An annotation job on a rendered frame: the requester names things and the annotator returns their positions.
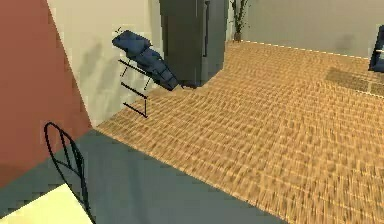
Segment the dark grey fridge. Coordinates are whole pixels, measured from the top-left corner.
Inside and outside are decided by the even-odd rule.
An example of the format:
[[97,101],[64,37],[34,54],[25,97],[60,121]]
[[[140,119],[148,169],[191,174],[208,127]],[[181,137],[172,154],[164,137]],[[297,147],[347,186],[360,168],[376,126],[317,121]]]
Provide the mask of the dark grey fridge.
[[164,60],[178,82],[191,88],[206,84],[224,62],[229,0],[210,0],[207,57],[204,1],[159,0]]

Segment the green house plant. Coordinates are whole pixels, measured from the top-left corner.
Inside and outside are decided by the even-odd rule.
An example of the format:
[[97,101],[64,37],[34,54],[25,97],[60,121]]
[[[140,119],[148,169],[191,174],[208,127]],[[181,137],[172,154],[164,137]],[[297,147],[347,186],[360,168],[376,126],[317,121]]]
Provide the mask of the green house plant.
[[246,22],[244,21],[246,10],[248,7],[249,0],[231,0],[231,7],[233,11],[233,20],[234,24],[234,40],[240,42],[242,38],[242,29],[244,28]]

